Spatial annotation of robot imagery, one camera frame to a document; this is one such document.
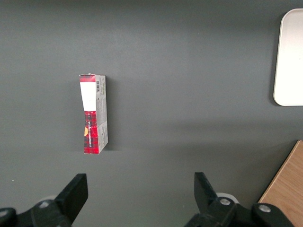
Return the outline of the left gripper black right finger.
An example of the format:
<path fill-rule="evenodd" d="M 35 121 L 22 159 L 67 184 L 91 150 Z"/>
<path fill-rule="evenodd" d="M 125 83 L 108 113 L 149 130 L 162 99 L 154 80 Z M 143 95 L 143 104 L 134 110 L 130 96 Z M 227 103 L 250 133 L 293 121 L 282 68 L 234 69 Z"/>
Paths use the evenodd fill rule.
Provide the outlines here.
<path fill-rule="evenodd" d="M 187 227 L 292 227 L 293 224 L 276 206 L 255 203 L 250 209 L 231 198 L 218 196 L 203 172 L 194 177 L 194 196 L 199 209 Z"/>

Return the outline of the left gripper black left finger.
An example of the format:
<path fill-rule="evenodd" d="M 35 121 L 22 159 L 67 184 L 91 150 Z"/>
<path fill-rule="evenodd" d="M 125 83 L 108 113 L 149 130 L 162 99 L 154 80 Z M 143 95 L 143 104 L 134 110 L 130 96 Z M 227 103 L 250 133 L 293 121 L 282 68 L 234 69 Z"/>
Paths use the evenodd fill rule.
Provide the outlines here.
<path fill-rule="evenodd" d="M 86 174 L 77 174 L 54 198 L 45 199 L 17 214 L 11 207 L 0 209 L 2 227 L 71 227 L 88 199 Z"/>

